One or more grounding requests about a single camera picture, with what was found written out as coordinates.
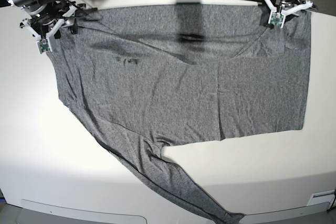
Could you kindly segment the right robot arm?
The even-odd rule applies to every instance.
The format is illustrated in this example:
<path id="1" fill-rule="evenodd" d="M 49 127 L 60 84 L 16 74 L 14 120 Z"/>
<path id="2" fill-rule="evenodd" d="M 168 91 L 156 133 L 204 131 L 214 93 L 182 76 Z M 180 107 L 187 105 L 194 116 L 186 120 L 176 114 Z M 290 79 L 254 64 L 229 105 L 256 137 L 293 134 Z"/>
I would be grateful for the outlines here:
<path id="1" fill-rule="evenodd" d="M 73 35 L 78 33 L 76 12 L 83 10 L 83 4 L 77 6 L 70 0 L 5 1 L 23 9 L 30 16 L 30 19 L 20 23 L 20 28 L 27 28 L 38 41 L 59 39 L 61 28 L 68 28 Z"/>

